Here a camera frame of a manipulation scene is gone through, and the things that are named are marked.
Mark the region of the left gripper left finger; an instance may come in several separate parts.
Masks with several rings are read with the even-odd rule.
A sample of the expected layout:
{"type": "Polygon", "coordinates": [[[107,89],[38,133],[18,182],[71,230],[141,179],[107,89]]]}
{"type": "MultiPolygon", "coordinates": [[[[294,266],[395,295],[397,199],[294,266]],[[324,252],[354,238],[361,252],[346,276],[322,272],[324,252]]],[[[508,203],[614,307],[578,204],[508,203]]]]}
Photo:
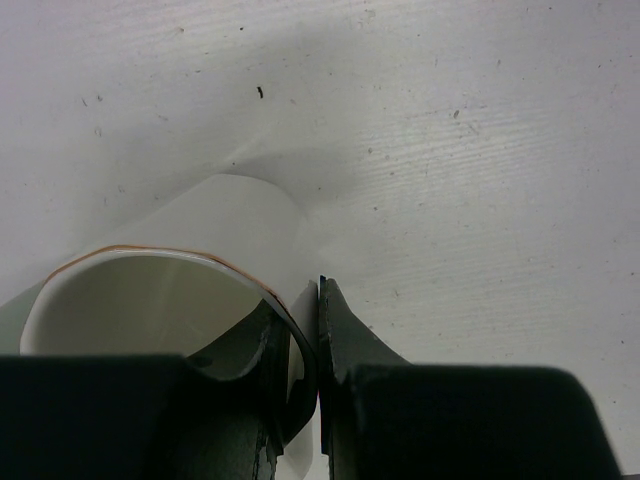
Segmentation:
{"type": "Polygon", "coordinates": [[[272,479],[290,334],[260,303],[190,357],[5,357],[5,479],[272,479]]]}

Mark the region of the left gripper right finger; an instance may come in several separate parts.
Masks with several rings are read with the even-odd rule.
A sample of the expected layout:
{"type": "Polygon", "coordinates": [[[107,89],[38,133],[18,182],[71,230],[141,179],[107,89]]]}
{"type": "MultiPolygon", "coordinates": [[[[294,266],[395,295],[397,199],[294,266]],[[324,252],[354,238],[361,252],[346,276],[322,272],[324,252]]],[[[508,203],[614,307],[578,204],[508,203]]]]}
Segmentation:
{"type": "Polygon", "coordinates": [[[319,287],[322,451],[333,479],[617,479],[594,403],[547,367],[417,365],[319,287]]]}

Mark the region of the white ceramic mug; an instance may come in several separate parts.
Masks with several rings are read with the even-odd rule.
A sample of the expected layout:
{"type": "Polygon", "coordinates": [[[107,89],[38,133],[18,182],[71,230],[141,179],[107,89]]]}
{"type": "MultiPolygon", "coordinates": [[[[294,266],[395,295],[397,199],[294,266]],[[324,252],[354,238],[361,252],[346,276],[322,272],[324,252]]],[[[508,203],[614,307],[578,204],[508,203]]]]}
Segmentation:
{"type": "Polygon", "coordinates": [[[1,361],[190,357],[266,303],[290,334],[284,450],[316,407],[316,277],[294,201],[265,181],[216,175],[7,301],[1,361]]]}

